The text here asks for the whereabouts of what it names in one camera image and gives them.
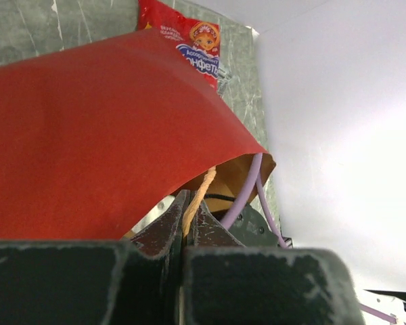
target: candy bag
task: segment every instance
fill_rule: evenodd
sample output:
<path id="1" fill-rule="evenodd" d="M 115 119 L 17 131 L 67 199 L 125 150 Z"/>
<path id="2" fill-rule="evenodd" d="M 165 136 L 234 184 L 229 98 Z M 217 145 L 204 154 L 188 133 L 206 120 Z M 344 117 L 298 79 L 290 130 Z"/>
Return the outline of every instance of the candy bag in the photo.
<path id="1" fill-rule="evenodd" d="M 221 35 L 219 26 L 211 22 L 186 18 L 158 0 L 139 0 L 137 28 L 156 28 L 176 43 L 182 55 L 217 89 Z"/>

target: string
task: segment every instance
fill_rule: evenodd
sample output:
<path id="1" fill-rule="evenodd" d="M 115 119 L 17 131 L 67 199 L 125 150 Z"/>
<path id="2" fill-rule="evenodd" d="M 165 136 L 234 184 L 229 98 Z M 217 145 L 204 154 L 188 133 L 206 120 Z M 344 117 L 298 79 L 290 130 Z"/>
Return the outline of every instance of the string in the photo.
<path id="1" fill-rule="evenodd" d="M 191 222 L 192 219 L 194 218 L 194 215 L 196 215 L 197 209 L 200 206 L 200 203 L 202 203 L 204 199 L 204 195 L 208 191 L 209 185 L 212 183 L 212 181 L 215 178 L 215 175 L 217 174 L 217 170 L 214 167 L 209 168 L 207 173 L 204 176 L 202 185 L 198 188 L 196 195 L 193 197 L 191 203 L 185 210 L 185 213 L 183 214 L 183 219 L 182 219 L 182 233 L 183 237 L 186 237 L 189 233 L 189 228 L 191 227 Z"/>

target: white wall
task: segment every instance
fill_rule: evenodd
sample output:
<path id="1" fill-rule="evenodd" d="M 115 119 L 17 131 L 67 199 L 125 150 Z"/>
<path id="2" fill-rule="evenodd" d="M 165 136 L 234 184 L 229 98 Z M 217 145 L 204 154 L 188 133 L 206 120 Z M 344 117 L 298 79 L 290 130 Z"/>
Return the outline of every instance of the white wall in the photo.
<path id="1" fill-rule="evenodd" d="M 251 25 L 284 233 L 406 290 L 406 0 L 194 0 Z"/>

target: scratched gray surface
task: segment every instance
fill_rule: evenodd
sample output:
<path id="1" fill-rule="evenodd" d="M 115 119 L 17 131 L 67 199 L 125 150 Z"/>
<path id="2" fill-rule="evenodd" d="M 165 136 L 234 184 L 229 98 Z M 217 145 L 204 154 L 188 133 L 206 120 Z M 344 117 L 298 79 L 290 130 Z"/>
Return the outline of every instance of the scratched gray surface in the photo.
<path id="1" fill-rule="evenodd" d="M 251 30 L 198 5 L 182 0 L 164 2 L 186 16 L 219 24 L 221 61 L 234 75 L 223 99 L 267 148 Z M 132 32 L 137 12 L 137 0 L 0 0 L 0 66 Z M 265 191 L 279 224 L 272 179 Z M 252 205 L 261 212 L 256 200 Z"/>

